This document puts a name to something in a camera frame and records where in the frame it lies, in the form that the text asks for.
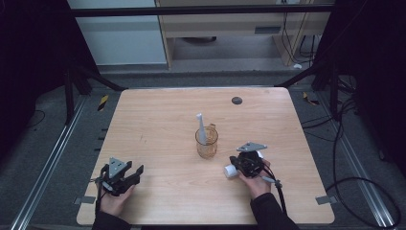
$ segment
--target black sleeve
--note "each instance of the black sleeve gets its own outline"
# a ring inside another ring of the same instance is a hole
[[[270,193],[251,200],[251,209],[257,220],[259,230],[299,229],[295,222],[282,212],[277,200]]]
[[[96,214],[95,222],[93,223],[92,230],[129,230],[131,224],[128,224],[121,218],[114,217],[104,212]]]

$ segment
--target floor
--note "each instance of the floor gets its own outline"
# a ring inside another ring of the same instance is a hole
[[[302,53],[308,51],[309,40],[304,43]],[[296,57],[306,59],[300,55],[298,52]],[[303,69],[307,65],[307,62],[302,63]],[[105,73],[104,76],[131,88],[272,86],[292,78],[300,71],[282,64],[271,37],[218,37],[215,42],[178,39],[170,69],[148,71],[143,68],[137,73]],[[359,174],[367,176],[385,188],[404,213],[406,180],[393,162],[379,159],[379,149],[362,118],[357,115],[356,108],[343,115],[345,135],[337,142],[337,147],[333,140],[339,124],[327,122],[310,127],[329,116],[326,107],[328,90],[313,92],[309,87],[311,80],[312,77],[301,80],[289,88],[289,92],[325,187],[333,182],[332,162],[335,160],[337,178]],[[343,80],[353,82],[351,77],[343,77]],[[10,162],[0,174],[0,229],[10,228],[25,203],[34,207],[31,213],[26,213],[27,229],[89,229],[76,223],[79,206],[75,200],[84,194],[102,147],[102,137],[120,97],[119,92],[92,80],[91,83],[94,87],[91,96],[76,93],[76,104],[81,104],[81,113],[71,132],[67,132],[67,143],[58,142],[61,133],[66,133],[66,126],[63,125],[63,88],[57,88],[37,100],[37,111],[13,148]],[[108,103],[99,112],[97,107],[101,97],[106,94],[109,96]],[[346,93],[339,95],[342,102],[348,98],[350,95]],[[57,164],[47,169],[50,174],[41,176],[44,175],[41,173],[44,166],[49,165],[47,162],[51,153],[56,152],[56,145],[59,146],[60,155],[53,160]],[[35,183],[38,178],[46,178],[37,190],[38,199],[28,199],[33,188],[38,188]],[[387,209],[383,214],[389,213],[393,220],[397,219],[392,202],[381,192],[371,194],[370,191],[375,190],[368,183],[349,181],[340,184],[339,189],[342,200],[332,204],[336,220],[328,226],[301,226],[302,229],[374,229],[351,215],[342,205],[343,202],[356,215],[376,224],[381,214],[374,211],[374,205],[377,203],[382,207],[379,204],[381,201]],[[337,196],[333,190],[327,194]],[[397,229],[406,229],[406,224],[401,222]]]

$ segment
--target black cable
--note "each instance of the black cable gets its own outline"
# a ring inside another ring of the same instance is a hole
[[[278,180],[274,173],[272,172],[271,168],[269,168],[269,166],[265,165],[266,169],[264,169],[264,171],[269,175],[269,177],[271,177],[271,179],[275,180],[275,187],[277,188],[278,191],[278,195],[280,197],[280,201],[281,201],[281,207],[282,207],[282,212],[287,215],[287,211],[286,211],[286,203],[284,201],[284,196],[283,196],[283,192],[282,192],[282,184],[280,182],[280,180]]]
[[[306,14],[307,14],[307,12],[304,13],[304,18],[302,19],[302,23],[301,23],[301,26],[300,26],[299,30],[302,29],[302,26],[305,23]],[[299,59],[295,58],[295,54],[293,52],[292,44],[290,43],[289,35],[287,34],[287,30],[286,30],[286,21],[287,21],[287,12],[284,12],[283,13],[282,38],[281,38],[284,50],[287,52],[287,54],[289,55],[289,58],[290,58],[290,60],[292,62],[297,63],[297,64],[302,64],[302,63],[308,62],[308,60],[299,60]],[[286,44],[284,43],[284,38],[283,38],[284,35],[286,35],[286,39],[287,39],[287,43],[288,43],[288,45],[290,47],[290,51],[287,49]]]
[[[311,48],[309,52],[304,52],[302,51],[303,45],[305,43],[306,35],[304,35],[304,38],[302,39],[301,46],[299,47],[299,54],[304,57],[304,58],[309,58],[308,62],[308,67],[311,67],[311,63],[314,60],[314,41],[315,41],[316,35],[313,36],[312,42],[311,42]]]
[[[349,82],[350,82],[351,88],[353,88],[353,89],[355,90],[355,87],[354,87],[354,85],[353,85],[353,83],[352,83],[352,80],[351,80],[351,76],[349,76]]]
[[[301,125],[304,125],[304,124],[306,124],[306,123],[310,123],[310,122],[314,122],[314,121],[317,121],[317,120],[320,120],[320,119],[323,119],[323,118],[326,118],[326,117],[331,118],[331,116],[326,115],[326,116],[323,116],[323,117],[314,118],[314,119],[311,119],[311,120],[308,120],[308,121],[302,122],[302,123],[301,123]]]
[[[395,228],[396,226],[398,226],[398,225],[400,224],[400,221],[401,221],[401,212],[400,212],[400,209],[399,209],[399,207],[397,206],[395,200],[391,197],[391,195],[390,195],[387,191],[385,191],[380,185],[378,185],[377,183],[375,183],[375,182],[373,182],[373,181],[371,181],[371,180],[369,180],[369,179],[367,179],[367,178],[354,177],[354,176],[353,176],[353,177],[344,178],[344,179],[341,179],[341,180],[337,180],[337,173],[336,173],[336,149],[337,149],[338,140],[341,138],[340,136],[342,135],[342,134],[340,134],[340,133],[341,133],[341,132],[344,132],[344,131],[343,131],[344,128],[343,128],[342,116],[343,116],[344,112],[346,111],[346,110],[345,110],[346,106],[348,106],[348,105],[351,104],[351,103],[349,103],[349,102],[353,103],[353,99],[350,99],[350,100],[346,101],[346,102],[343,104],[343,106],[342,106],[342,108],[341,108],[341,110],[340,110],[340,112],[339,112],[339,116],[340,116],[340,119],[339,119],[339,126],[338,126],[338,130],[337,130],[337,134],[336,134],[335,139],[334,139],[333,155],[332,155],[333,184],[330,185],[330,186],[328,186],[328,187],[326,188],[326,192],[327,192],[328,190],[330,190],[331,188],[334,188],[335,191],[336,191],[336,194],[337,194],[339,200],[341,201],[341,203],[343,204],[344,208],[345,208],[350,214],[352,214],[355,218],[357,218],[357,219],[360,220],[361,222],[365,223],[366,225],[368,225],[368,226],[370,226],[370,227],[374,227],[374,228],[379,228],[379,229],[392,229],[392,228]],[[385,196],[392,202],[392,204],[393,204],[394,207],[396,208],[396,211],[398,212],[398,218],[397,218],[396,222],[395,222],[394,224],[390,225],[390,226],[383,226],[383,227],[382,227],[382,226],[379,226],[379,225],[377,225],[377,224],[368,222],[367,220],[365,220],[365,219],[359,217],[358,215],[356,215],[356,214],[351,210],[351,208],[345,203],[345,201],[344,201],[344,199],[341,197],[340,191],[339,191],[339,189],[338,189],[338,184],[340,184],[340,183],[342,183],[342,182],[345,182],[345,181],[349,181],[349,180],[363,180],[363,181],[367,181],[367,182],[372,183],[373,185],[375,185],[381,192],[383,192],[383,194],[385,194]]]
[[[97,185],[98,185],[98,195],[97,195],[96,205],[95,205],[95,215],[100,211],[101,204],[102,204],[102,198],[105,195],[105,194],[102,195],[102,178],[103,178],[104,172],[107,171],[107,168],[108,168],[108,165],[104,165],[103,168],[101,168],[100,177],[93,180],[93,181],[96,181]]]
[[[322,126],[322,125],[324,125],[325,123],[331,121],[332,119],[333,119],[333,118],[330,117],[330,118],[328,118],[327,120],[322,121],[322,122],[319,123],[319,124],[316,124],[316,125],[313,125],[313,126],[303,126],[302,129],[305,129],[305,128],[313,128],[313,127],[319,127],[319,126]]]
[[[345,93],[355,93],[355,88],[352,85],[352,81],[349,78],[350,83],[347,83],[346,81],[342,80],[340,77],[338,77],[338,82],[339,82],[339,89],[341,89],[342,92]]]
[[[35,112],[40,112],[40,113],[42,113],[42,118],[41,118],[38,122],[36,122],[35,124],[32,124],[32,125],[27,126],[27,128],[35,127],[35,126],[37,126],[38,124],[40,124],[40,123],[45,119],[45,112],[44,112],[44,111],[42,111],[42,110],[36,110]]]
[[[322,140],[324,140],[324,141],[328,141],[328,142],[334,142],[334,140],[328,140],[328,139],[326,139],[326,138],[324,138],[324,137],[321,137],[321,136],[315,135],[315,134],[310,133],[310,132],[305,132],[305,134],[308,134],[308,135],[314,136],[314,137],[319,138],[319,139],[322,139]]]

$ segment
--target white cabinet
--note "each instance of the white cabinet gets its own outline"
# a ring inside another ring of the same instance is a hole
[[[182,6],[236,6],[275,5],[281,0],[155,0],[158,7]],[[288,4],[333,3],[334,0],[289,0]],[[329,18],[329,12],[284,13],[230,13],[199,15],[162,15],[160,23],[171,65],[176,37],[221,35],[269,35],[274,38],[282,62],[291,64],[304,35],[321,35]]]
[[[153,0],[68,0],[72,9],[155,7]],[[158,17],[78,17],[98,66],[167,64]]]

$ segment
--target tabletop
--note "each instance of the tabletop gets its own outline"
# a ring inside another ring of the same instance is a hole
[[[234,104],[232,98],[242,99]],[[196,152],[196,114],[215,124],[217,152]],[[223,169],[247,142],[266,145],[260,152],[281,181],[287,214],[296,223],[334,221],[320,175],[295,107],[285,88],[159,88],[125,90],[116,107],[92,178],[110,157],[132,161],[125,176],[144,165],[141,182],[125,206],[123,219],[135,225],[255,224],[248,189]],[[86,196],[96,196],[89,184]],[[80,205],[77,221],[92,224],[94,204]]]

